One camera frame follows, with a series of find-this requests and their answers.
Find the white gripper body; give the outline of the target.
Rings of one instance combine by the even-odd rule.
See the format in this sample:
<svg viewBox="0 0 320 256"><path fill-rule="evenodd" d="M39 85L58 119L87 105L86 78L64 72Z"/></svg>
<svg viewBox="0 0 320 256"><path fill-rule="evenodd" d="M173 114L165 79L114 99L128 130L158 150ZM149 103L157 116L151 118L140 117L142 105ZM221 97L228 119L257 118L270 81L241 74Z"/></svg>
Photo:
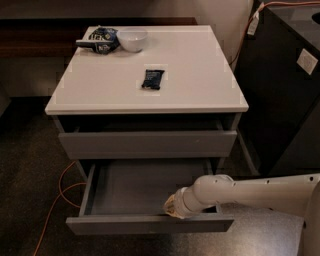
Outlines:
<svg viewBox="0 0 320 256"><path fill-rule="evenodd" d="M174 213L177 218L186 219L200 213L200 203L191 188L183 187L174 194Z"/></svg>

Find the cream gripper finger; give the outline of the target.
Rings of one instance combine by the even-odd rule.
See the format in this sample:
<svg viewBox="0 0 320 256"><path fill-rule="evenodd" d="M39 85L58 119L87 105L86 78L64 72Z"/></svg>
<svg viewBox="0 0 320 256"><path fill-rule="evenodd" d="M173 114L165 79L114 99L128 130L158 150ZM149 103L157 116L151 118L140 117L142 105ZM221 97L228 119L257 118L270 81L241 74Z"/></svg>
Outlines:
<svg viewBox="0 0 320 256"><path fill-rule="evenodd" d="M178 216L178 213L176 212L174 207L164 207L164 212L171 217Z"/></svg>
<svg viewBox="0 0 320 256"><path fill-rule="evenodd" d="M164 203L164 209L175 209L177 206L178 197L175 194L169 196L169 198Z"/></svg>

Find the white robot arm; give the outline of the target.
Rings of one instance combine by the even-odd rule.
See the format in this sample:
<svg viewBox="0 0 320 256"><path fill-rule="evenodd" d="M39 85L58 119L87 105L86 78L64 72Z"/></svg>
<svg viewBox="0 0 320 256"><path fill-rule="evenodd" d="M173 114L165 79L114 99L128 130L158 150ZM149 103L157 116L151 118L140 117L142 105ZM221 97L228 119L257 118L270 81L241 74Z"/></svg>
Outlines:
<svg viewBox="0 0 320 256"><path fill-rule="evenodd" d="M164 203L166 214L186 219L228 203L267 208L303 218L297 256L320 255L320 174L233 180L204 175L178 189Z"/></svg>

